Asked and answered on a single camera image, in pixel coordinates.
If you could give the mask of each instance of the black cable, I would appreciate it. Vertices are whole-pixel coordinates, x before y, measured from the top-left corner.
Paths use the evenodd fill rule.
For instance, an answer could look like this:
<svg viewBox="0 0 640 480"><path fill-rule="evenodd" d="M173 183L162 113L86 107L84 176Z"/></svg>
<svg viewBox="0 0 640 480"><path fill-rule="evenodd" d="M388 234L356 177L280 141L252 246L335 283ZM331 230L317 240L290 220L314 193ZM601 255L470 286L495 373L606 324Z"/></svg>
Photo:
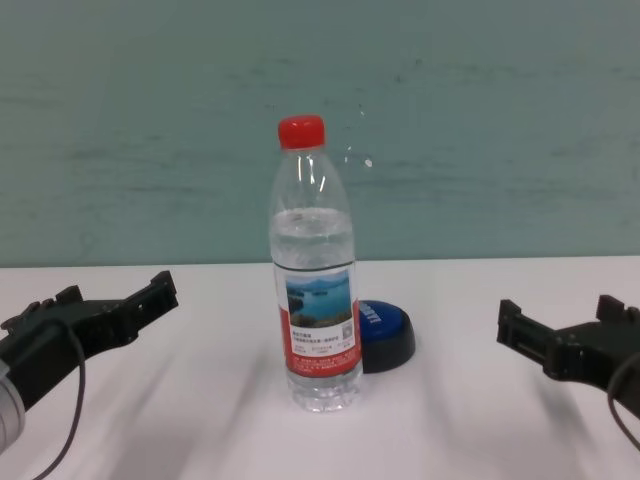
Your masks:
<svg viewBox="0 0 640 480"><path fill-rule="evenodd" d="M613 402L615 400L616 394L618 393L618 390L620 389L620 385L622 384L625 375L628 373L629 368L637 362L640 362L640 352L631 355L625 362L622 363L622 365L620 365L616 369L615 372L613 372L611 380L609 381L609 386L607 388L607 403L609 404L611 415L613 415L613 419L618 424L618 427L620 427L620 430L622 430L622 433L624 433L629 441L633 444L633 446L636 447L638 451L640 451L640 441L638 441L638 439L633 436L633 433L631 433L631 431L624 424Z"/></svg>
<svg viewBox="0 0 640 480"><path fill-rule="evenodd" d="M58 465L64 460L64 457L67 455L69 448L71 448L71 444L73 443L73 439L76 436L76 431L78 430L78 424L80 423L80 415L82 413L82 404L84 403L84 390L86 386L87 380L87 371L86 371L86 357L84 355L84 349L82 348L82 344L78 339L77 335L73 331L73 329L64 323L61 320L50 320L45 324L45 326L50 326L51 324L58 325L63 327L66 331L67 336L69 337L69 342L73 346L78 355L78 365L80 369L80 381L78 384L78 399L76 400L76 410L73 414L73 422L71 423L71 430L69 430L69 435L67 436L67 441L64 443L62 450L58 456L51 462L51 464L40 474L34 477L33 480L43 480L48 477L51 472L53 472Z"/></svg>

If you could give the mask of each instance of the red bottle cap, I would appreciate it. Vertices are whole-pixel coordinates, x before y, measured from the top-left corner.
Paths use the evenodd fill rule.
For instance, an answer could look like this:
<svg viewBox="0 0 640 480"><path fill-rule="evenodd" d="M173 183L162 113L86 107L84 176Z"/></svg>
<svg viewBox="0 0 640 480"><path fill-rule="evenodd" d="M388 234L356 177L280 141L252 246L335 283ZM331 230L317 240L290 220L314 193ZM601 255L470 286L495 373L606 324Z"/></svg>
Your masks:
<svg viewBox="0 0 640 480"><path fill-rule="evenodd" d="M324 122L319 115L298 115L280 120L280 146L286 150L324 145Z"/></svg>

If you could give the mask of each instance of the table surface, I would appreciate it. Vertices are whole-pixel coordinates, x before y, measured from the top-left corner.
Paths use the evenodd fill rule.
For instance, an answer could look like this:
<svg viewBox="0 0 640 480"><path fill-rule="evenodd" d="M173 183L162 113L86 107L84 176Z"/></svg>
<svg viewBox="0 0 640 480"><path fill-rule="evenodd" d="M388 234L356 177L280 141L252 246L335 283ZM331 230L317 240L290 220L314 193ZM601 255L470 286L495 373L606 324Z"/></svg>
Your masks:
<svg viewBox="0 0 640 480"><path fill-rule="evenodd" d="M0 270L0 317L76 283L124 297L162 268ZM89 361L78 436L51 480L637 478L602 392L548 380L495 337L502 298L556 328L592 320L601 293L640 305L640 257L362 262L360 297L404 308L418 348L321 415L289 400L269 265L170 270L180 307ZM76 389L74 373L28 412L1 478L58 453Z"/></svg>

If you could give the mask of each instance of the green wall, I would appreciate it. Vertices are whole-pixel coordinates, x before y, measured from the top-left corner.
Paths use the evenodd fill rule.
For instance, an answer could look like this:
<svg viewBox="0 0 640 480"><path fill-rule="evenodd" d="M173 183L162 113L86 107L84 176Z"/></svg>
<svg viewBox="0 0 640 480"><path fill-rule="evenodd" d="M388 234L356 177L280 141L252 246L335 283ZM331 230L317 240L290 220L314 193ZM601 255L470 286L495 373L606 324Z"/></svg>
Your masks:
<svg viewBox="0 0 640 480"><path fill-rule="evenodd" d="M266 260L276 124L307 112L360 258L640 253L639 16L631 0L5 0L0 265Z"/></svg>

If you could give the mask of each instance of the plastic water bottle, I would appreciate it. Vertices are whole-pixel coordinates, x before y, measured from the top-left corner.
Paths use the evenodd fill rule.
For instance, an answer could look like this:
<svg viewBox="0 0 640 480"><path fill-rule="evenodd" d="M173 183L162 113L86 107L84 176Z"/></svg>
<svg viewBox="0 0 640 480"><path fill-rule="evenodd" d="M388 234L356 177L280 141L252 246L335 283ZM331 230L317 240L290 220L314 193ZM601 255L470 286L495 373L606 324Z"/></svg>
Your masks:
<svg viewBox="0 0 640 480"><path fill-rule="evenodd" d="M348 406L362 375L349 202L324 151L322 118L285 118L273 186L270 243L288 383L294 401Z"/></svg>

